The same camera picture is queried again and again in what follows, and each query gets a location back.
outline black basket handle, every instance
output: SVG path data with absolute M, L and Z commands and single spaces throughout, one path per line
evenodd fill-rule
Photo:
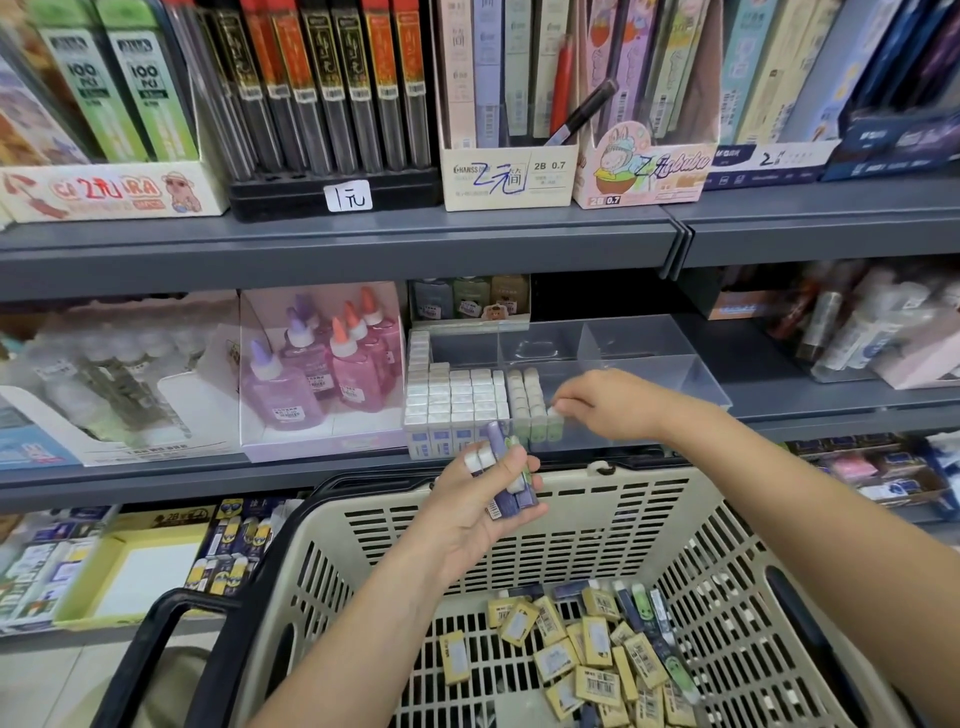
M 113 674 L 90 728 L 127 728 L 132 725 L 156 663 L 187 611 L 204 609 L 228 614 L 239 606 L 238 599 L 190 589 L 172 589 L 154 602 Z

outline orange bottle cap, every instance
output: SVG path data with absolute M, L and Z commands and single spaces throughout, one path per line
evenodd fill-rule
M 373 294 L 373 289 L 368 285 L 360 289 L 360 300 L 364 315 L 376 313 L 380 308 L 380 305 L 376 302 L 376 296 Z
M 333 340 L 338 344 L 345 344 L 350 340 L 347 330 L 344 328 L 344 322 L 338 319 L 336 316 L 333 317 Z
M 360 317 L 357 315 L 357 309 L 353 307 L 353 301 L 347 301 L 344 304 L 344 318 L 347 319 L 347 326 L 356 328 L 360 324 Z

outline pink glue bottle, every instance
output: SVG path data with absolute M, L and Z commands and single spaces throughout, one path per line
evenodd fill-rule
M 259 341 L 250 344 L 253 359 L 243 391 L 267 427 L 307 429 L 324 420 L 306 375 L 287 366 Z
M 300 319 L 293 306 L 287 308 L 287 320 L 290 327 L 287 328 L 287 343 L 280 350 L 280 361 L 306 374 L 317 400 L 335 398 L 337 385 L 333 381 L 333 355 L 329 347 Z
M 390 364 L 387 363 L 386 343 L 367 328 L 367 324 L 357 315 L 357 309 L 350 301 L 344 304 L 344 317 L 347 319 L 350 338 L 360 345 L 361 352 L 366 352 L 373 359 L 380 389 L 386 397 L 394 388 L 396 381 L 390 373 Z
M 363 320 L 367 325 L 367 330 L 374 336 L 378 336 L 380 340 L 387 345 L 387 364 L 390 367 L 390 374 L 393 375 L 394 378 L 403 376 L 400 324 L 394 319 L 388 319 L 384 315 L 383 307 L 373 294 L 373 289 L 368 285 L 360 289 L 360 296 Z
M 333 375 L 340 386 L 340 399 L 353 409 L 379 412 L 383 409 L 383 392 L 373 357 L 360 349 L 347 334 L 340 319 L 333 319 Z

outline yellow eraser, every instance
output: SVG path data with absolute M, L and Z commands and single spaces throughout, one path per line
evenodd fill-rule
M 527 601 L 526 596 L 506 596 L 502 599 L 491 599 L 487 602 L 487 625 L 496 629 L 503 623 L 519 601 Z
M 584 704 L 584 701 L 574 694 L 575 687 L 573 673 L 570 673 L 546 689 L 546 699 L 557 720 L 563 720 Z
M 663 690 L 641 691 L 634 713 L 636 728 L 663 728 Z
M 566 637 L 558 643 L 544 647 L 540 652 L 534 652 L 534 662 L 540 672 L 540 680 L 548 683 L 554 678 L 566 675 L 580 665 L 577 651 L 573 643 Z
M 654 652 L 647 636 L 642 632 L 627 640 L 623 644 L 623 648 L 627 651 L 630 664 L 634 666 L 636 674 L 648 691 L 658 688 L 669 679 L 669 675 L 663 668 L 663 663 L 657 657 L 657 653 Z
M 584 624 L 581 621 L 575 621 L 566 626 L 566 635 L 573 643 L 573 649 L 577 653 L 577 661 L 581 665 L 587 664 L 587 653 L 584 651 Z
M 616 625 L 616 629 L 610 633 L 610 641 L 613 644 L 624 644 L 635 634 L 636 632 L 631 629 L 627 622 L 621 621 Z
M 540 612 L 537 607 L 529 601 L 519 601 L 514 605 L 510 614 L 500 624 L 497 634 L 505 643 L 510 643 L 516 647 L 523 647 L 523 641 L 527 639 L 530 630 L 534 628 L 534 622 Z
M 587 587 L 582 591 L 584 606 L 591 617 L 602 617 L 610 621 L 620 621 L 620 610 L 617 609 L 616 599 L 610 592 L 602 589 Z
M 615 708 L 620 704 L 620 678 L 612 672 L 577 666 L 576 691 L 581 700 Z
M 620 728 L 630 725 L 630 714 L 627 713 L 627 706 L 622 702 L 615 706 L 598 705 L 597 711 L 600 713 L 600 724 L 603 728 Z
M 613 664 L 620 676 L 620 686 L 623 688 L 623 699 L 630 703 L 638 698 L 634 674 L 630 671 L 630 662 L 627 660 L 627 650 L 622 646 L 613 648 Z
M 697 728 L 697 716 L 684 694 L 677 689 L 671 680 L 663 686 L 663 706 L 666 713 L 666 722 L 670 725 L 682 725 L 686 728 Z
M 564 621 L 560 619 L 560 613 L 553 599 L 547 595 L 541 596 L 534 602 L 534 606 L 540 612 L 540 616 L 537 617 L 537 629 L 540 630 L 543 643 L 553 644 L 564 639 L 566 637 Z
M 461 630 L 440 636 L 440 654 L 444 659 L 444 680 L 448 685 L 470 679 L 470 659 Z
M 610 630 L 602 617 L 584 617 L 584 656 L 591 667 L 613 667 Z

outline cartoon character illustration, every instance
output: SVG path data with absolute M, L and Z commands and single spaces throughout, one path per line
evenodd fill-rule
M 200 200 L 193 194 L 193 183 L 180 172 L 171 172 L 161 177 L 163 183 L 167 185 L 167 192 L 172 198 L 173 209 L 175 212 L 200 212 L 203 207 Z
M 607 147 L 600 157 L 600 168 L 593 173 L 597 189 L 604 194 L 622 195 L 637 179 L 649 177 L 654 170 L 653 157 L 641 154 L 650 149 L 650 135 L 642 126 L 631 135 L 626 127 L 613 127 Z
M 483 309 L 483 315 L 480 318 L 486 321 L 506 321 L 510 318 L 510 311 L 502 303 L 494 303 Z

